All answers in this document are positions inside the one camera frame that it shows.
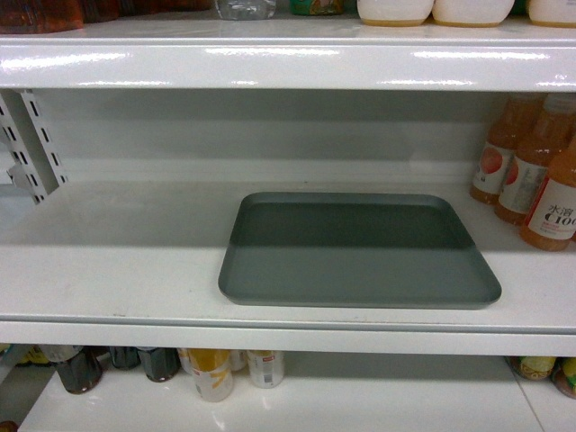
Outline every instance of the plastic bottle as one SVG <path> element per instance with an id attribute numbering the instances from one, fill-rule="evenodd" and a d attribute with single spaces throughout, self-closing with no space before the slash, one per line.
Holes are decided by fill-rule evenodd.
<path id="1" fill-rule="evenodd" d="M 548 165 L 568 147 L 576 94 L 550 94 L 534 129 L 518 144 L 495 212 L 503 221 L 520 225 L 536 198 Z"/>
<path id="2" fill-rule="evenodd" d="M 0 33 L 33 34 L 81 29 L 77 0 L 2 0 Z"/>
<path id="3" fill-rule="evenodd" d="M 520 237 L 542 250 L 564 250 L 576 233 L 576 137 L 556 156 L 520 229 Z"/>
<path id="4" fill-rule="evenodd" d="M 230 369 L 230 351 L 227 349 L 188 350 L 193 367 L 196 390 L 208 402 L 219 402 L 232 392 L 234 381 Z"/>
<path id="5" fill-rule="evenodd" d="M 104 23 L 120 16 L 118 0 L 78 0 L 85 23 Z"/>
<path id="6" fill-rule="evenodd" d="M 102 367 L 94 353 L 83 346 L 41 345 L 67 392 L 81 394 L 93 389 L 102 378 Z"/>
<path id="7" fill-rule="evenodd" d="M 116 369 L 128 371 L 140 364 L 138 349 L 134 346 L 108 346 L 112 366 Z"/>
<path id="8" fill-rule="evenodd" d="M 528 380 L 540 381 L 550 376 L 554 369 L 556 357 L 509 357 L 508 362 L 518 375 Z"/>
<path id="9" fill-rule="evenodd" d="M 290 12 L 295 15 L 340 15 L 343 0 L 290 0 Z"/>
<path id="10" fill-rule="evenodd" d="M 560 392 L 576 399 L 576 357 L 560 359 L 552 372 L 552 382 Z"/>
<path id="11" fill-rule="evenodd" d="M 284 378 L 284 351 L 248 351 L 250 378 L 256 387 L 271 389 Z"/>
<path id="12" fill-rule="evenodd" d="M 180 369 L 180 360 L 175 348 L 154 346 L 137 346 L 137 348 L 144 372 L 154 383 L 168 381 Z"/>
<path id="13" fill-rule="evenodd" d="M 436 0 L 436 23 L 454 27 L 495 27 L 510 13 L 514 0 Z"/>
<path id="14" fill-rule="evenodd" d="M 232 372 L 241 371 L 248 364 L 246 359 L 246 351 L 242 349 L 230 350 L 230 369 Z"/>
<path id="15" fill-rule="evenodd" d="M 498 202 L 518 143 L 533 128 L 542 109 L 542 94 L 511 94 L 504 112 L 492 124 L 472 179 L 470 196 L 481 203 Z"/>
<path id="16" fill-rule="evenodd" d="M 410 27 L 428 18 L 433 4 L 434 0 L 358 0 L 358 14 L 364 24 Z"/>
<path id="17" fill-rule="evenodd" d="M 576 27 L 576 2 L 574 0 L 530 0 L 528 15 L 535 25 Z"/>

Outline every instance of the white can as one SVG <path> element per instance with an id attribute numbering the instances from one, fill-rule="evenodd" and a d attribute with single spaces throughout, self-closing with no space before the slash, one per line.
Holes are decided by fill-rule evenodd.
<path id="1" fill-rule="evenodd" d="M 250 378 L 256 387 L 271 389 L 284 378 L 284 351 L 248 351 Z"/>

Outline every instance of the white bowl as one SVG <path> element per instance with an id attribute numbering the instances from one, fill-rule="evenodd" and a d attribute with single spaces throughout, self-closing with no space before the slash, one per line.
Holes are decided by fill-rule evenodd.
<path id="1" fill-rule="evenodd" d="M 426 20 L 434 0 L 358 0 L 358 14 L 368 25 L 407 27 Z"/>
<path id="2" fill-rule="evenodd" d="M 532 0 L 528 15 L 534 24 L 548 27 L 576 27 L 576 2 Z"/>
<path id="3" fill-rule="evenodd" d="M 514 0 L 436 0 L 432 8 L 438 24 L 494 27 L 508 16 Z"/>

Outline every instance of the rectangular tray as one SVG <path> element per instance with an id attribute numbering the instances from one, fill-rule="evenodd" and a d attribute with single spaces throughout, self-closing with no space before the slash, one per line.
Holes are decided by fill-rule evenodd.
<path id="1" fill-rule="evenodd" d="M 268 306 L 479 309 L 501 294 L 452 206 L 417 194 L 251 194 L 218 282 Z"/>

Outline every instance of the dark bottle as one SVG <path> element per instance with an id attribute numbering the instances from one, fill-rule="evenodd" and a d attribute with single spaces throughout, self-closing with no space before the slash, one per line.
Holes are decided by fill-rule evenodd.
<path id="1" fill-rule="evenodd" d="M 102 367 L 94 352 L 83 346 L 40 345 L 67 392 L 81 394 L 93 389 L 102 378 Z"/>
<path id="2" fill-rule="evenodd" d="M 108 346 L 112 366 L 116 369 L 128 371 L 140 364 L 138 349 L 134 346 Z"/>
<path id="3" fill-rule="evenodd" d="M 180 359 L 175 348 L 138 346 L 138 355 L 146 376 L 154 383 L 168 381 L 180 369 Z"/>
<path id="4" fill-rule="evenodd" d="M 85 23 L 103 23 L 120 16 L 118 0 L 78 0 Z"/>
<path id="5" fill-rule="evenodd" d="M 77 0 L 2 0 L 0 33 L 50 33 L 81 29 Z"/>

